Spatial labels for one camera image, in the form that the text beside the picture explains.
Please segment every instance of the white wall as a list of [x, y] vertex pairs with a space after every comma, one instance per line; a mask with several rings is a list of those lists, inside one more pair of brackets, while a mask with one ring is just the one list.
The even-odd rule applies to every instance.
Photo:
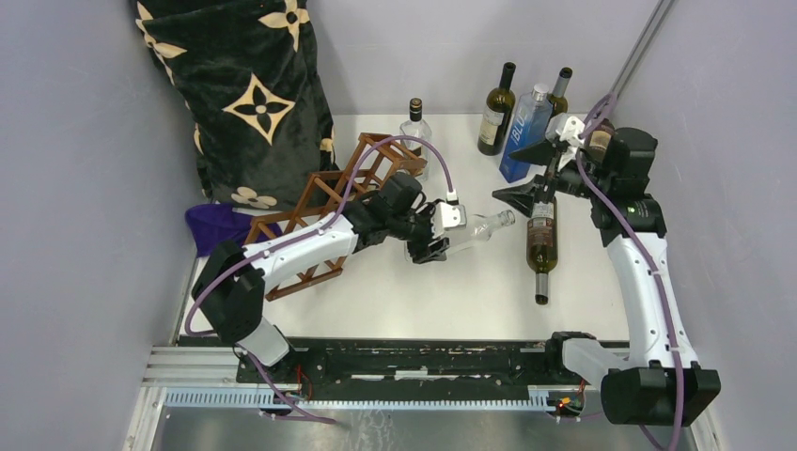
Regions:
[[724, 449], [794, 449], [797, 3], [681, 1], [615, 123], [659, 139], [650, 191]]
[[655, 0], [308, 0], [319, 72], [337, 115], [476, 113], [506, 61], [512, 89], [573, 68], [570, 110], [611, 88]]
[[116, 450], [201, 202], [126, 2], [0, 6], [0, 449]]

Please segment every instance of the white table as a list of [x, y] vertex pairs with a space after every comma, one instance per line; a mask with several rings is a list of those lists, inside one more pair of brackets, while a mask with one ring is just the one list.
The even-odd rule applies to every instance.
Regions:
[[[486, 157], [476, 147], [480, 116], [425, 119], [467, 211], [490, 215], [508, 209], [491, 196], [508, 186], [498, 172], [500, 156]], [[335, 117], [338, 164], [346, 165], [360, 132], [397, 133], [404, 120]], [[445, 181], [431, 159], [424, 191], [434, 199], [444, 196]], [[581, 331], [600, 340], [628, 340], [617, 276], [589, 219], [589, 202], [563, 194], [557, 199], [559, 264], [551, 273], [548, 305], [534, 302], [534, 273], [525, 262], [526, 218], [516, 211], [515, 225], [446, 262], [414, 265], [404, 259], [402, 243], [388, 239], [349, 257], [339, 277], [266, 302], [263, 315], [286, 336], [537, 340]], [[376, 280], [376, 295], [372, 288], [363, 290]], [[209, 328], [197, 313], [195, 329]]]

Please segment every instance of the dark glass bottle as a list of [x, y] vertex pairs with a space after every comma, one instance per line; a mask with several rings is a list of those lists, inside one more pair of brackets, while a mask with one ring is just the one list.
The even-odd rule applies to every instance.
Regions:
[[571, 76], [571, 68], [562, 68], [559, 71], [559, 78], [556, 80], [554, 90], [551, 91], [551, 94], [548, 94], [548, 101], [554, 106], [551, 118], [560, 113], [568, 112], [568, 100], [565, 98], [565, 90], [568, 88]]
[[548, 303], [548, 273], [559, 262], [556, 242], [556, 198], [552, 202], [534, 204], [528, 220], [525, 261], [536, 274], [537, 294], [534, 300]]
[[501, 82], [487, 95], [477, 143], [478, 150], [485, 155], [498, 155], [504, 136], [507, 135], [507, 128], [512, 119], [512, 108], [515, 107], [515, 93], [509, 89], [514, 74], [515, 63], [505, 64]]

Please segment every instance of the bottle label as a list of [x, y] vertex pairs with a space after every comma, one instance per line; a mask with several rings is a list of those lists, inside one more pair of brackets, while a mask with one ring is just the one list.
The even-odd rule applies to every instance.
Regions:
[[528, 244], [532, 246], [554, 246], [554, 204], [534, 204], [531, 221], [528, 222]]
[[504, 113], [493, 111], [489, 106], [484, 107], [484, 114], [481, 117], [481, 128], [478, 130], [478, 139], [482, 142], [493, 145], [495, 136], [498, 134], [498, 127], [504, 122]]

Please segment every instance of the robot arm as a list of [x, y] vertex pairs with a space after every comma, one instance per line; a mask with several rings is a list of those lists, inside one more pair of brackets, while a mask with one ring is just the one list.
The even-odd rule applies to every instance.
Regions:
[[[603, 411], [614, 424], [673, 425], [676, 381], [682, 378], [681, 419], [689, 426], [717, 396], [720, 382], [716, 371], [700, 367], [683, 330], [667, 273], [664, 217], [659, 204], [645, 194], [658, 142], [646, 132], [626, 128], [609, 130], [599, 143], [602, 146], [594, 148], [594, 142], [586, 144], [584, 139], [588, 142], [594, 136], [583, 137], [584, 129], [584, 123], [575, 116], [563, 114], [552, 119], [545, 141], [512, 154], [519, 161], [546, 165], [546, 173], [524, 186], [498, 190], [493, 196], [521, 212], [529, 212], [540, 198], [551, 200], [556, 192], [590, 199], [593, 224], [601, 231], [603, 246], [617, 272], [631, 353], [627, 360], [620, 359], [593, 336], [582, 333], [556, 333], [546, 349], [555, 354], [554, 369], [574, 372], [601, 389]], [[652, 256], [656, 263], [653, 270], [604, 199], [586, 185], [574, 161], [579, 151], [585, 157], [584, 175], [617, 207], [635, 238]], [[657, 279], [663, 286], [664, 300]], [[676, 334], [674, 349], [665, 305]], [[673, 350], [680, 365], [674, 361]]]
[[289, 343], [262, 316], [263, 297], [294, 274], [387, 237], [407, 241], [414, 263], [445, 259], [445, 232], [465, 226], [464, 207], [454, 193], [446, 201], [425, 199], [416, 179], [397, 173], [380, 191], [348, 202], [339, 216], [330, 213], [302, 230], [243, 248], [225, 241], [209, 257], [192, 294], [197, 303], [204, 296], [199, 308], [222, 343], [240, 343], [264, 365], [274, 365], [289, 352]]

